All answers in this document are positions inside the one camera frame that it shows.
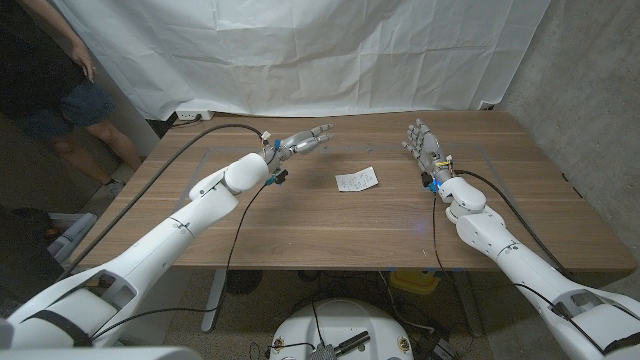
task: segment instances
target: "table leg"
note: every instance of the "table leg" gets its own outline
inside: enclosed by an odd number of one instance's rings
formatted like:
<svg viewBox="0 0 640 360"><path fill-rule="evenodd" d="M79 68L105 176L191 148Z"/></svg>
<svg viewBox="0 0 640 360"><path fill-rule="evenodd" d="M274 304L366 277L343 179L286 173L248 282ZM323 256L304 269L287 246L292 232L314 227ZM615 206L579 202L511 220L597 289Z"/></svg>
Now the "table leg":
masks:
<svg viewBox="0 0 640 360"><path fill-rule="evenodd" d="M476 337L482 336L482 321L480 320L478 305L476 304L476 300L473 297L473 291L471 290L469 275L464 271L456 271L452 274L453 280L456 282L460 301L462 302L462 308L467 316L467 323L471 329L471 335Z"/></svg>
<svg viewBox="0 0 640 360"><path fill-rule="evenodd" d="M220 303L220 299L222 298L222 292L224 291L224 281L226 279L225 269L216 270L215 275L213 275L213 282L211 283L211 290L209 290L209 300L207 300L207 306L205 309L212 309ZM202 325L200 326L200 330L205 333L209 333L213 331L213 327L216 323L216 316L218 315L218 310L210 311L204 314L202 317Z"/></svg>

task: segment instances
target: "person's arm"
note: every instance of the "person's arm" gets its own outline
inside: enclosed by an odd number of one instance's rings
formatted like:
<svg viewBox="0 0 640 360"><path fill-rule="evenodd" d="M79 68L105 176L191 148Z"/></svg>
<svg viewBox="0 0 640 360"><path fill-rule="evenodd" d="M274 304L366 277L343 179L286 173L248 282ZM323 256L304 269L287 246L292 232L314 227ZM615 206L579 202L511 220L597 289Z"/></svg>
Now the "person's arm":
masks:
<svg viewBox="0 0 640 360"><path fill-rule="evenodd" d="M20 0L25 6L45 19L51 26L64 35L72 45L71 58L82 66L84 74L93 82L96 68L89 50L82 39L71 29L58 11L47 0Z"/></svg>

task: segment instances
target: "power strip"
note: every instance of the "power strip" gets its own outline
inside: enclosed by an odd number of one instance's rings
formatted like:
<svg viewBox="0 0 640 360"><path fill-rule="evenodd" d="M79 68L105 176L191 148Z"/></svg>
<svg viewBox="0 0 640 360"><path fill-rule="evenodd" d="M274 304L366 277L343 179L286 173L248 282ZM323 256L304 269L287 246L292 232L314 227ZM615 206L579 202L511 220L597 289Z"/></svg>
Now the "power strip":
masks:
<svg viewBox="0 0 640 360"><path fill-rule="evenodd" d="M176 110L178 119L180 120L195 120L196 116L202 116L201 120L211 120L215 111L210 110Z"/></svg>

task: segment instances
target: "white curtain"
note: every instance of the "white curtain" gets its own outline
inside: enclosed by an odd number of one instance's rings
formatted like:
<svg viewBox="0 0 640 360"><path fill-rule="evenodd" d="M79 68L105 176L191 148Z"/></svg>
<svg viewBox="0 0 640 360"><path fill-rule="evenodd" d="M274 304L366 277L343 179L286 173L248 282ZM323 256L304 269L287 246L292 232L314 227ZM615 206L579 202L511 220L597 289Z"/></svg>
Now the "white curtain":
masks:
<svg viewBox="0 0 640 360"><path fill-rule="evenodd" d="M54 0L143 116L498 103L549 0Z"/></svg>

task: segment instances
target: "robotic arm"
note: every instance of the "robotic arm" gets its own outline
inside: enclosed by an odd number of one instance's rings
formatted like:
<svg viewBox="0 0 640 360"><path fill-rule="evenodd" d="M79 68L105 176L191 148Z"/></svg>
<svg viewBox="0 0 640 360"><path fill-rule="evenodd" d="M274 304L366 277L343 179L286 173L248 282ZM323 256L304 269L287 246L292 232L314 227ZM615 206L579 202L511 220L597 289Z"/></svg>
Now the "robotic arm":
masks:
<svg viewBox="0 0 640 360"><path fill-rule="evenodd" d="M333 138L320 135L333 128L322 125L283 141L262 154L248 154L216 171L189 192L191 202L169 216L115 259L59 281L33 297L7 320L13 326L11 349L104 347L112 345L124 325L100 333L134 315L140 302L191 242L225 217L238 204L236 195L265 182L281 183L282 163L306 154ZM112 285L101 295L86 289L90 281L108 278Z"/></svg>
<svg viewBox="0 0 640 360"><path fill-rule="evenodd" d="M452 158L442 158L429 127L418 119L407 133L411 143L403 146L418 160L423 180L432 181L429 188L450 204L447 218L462 241L491 258L516 284L571 359L640 358L639 302L562 276L506 229L481 191L455 176Z"/></svg>

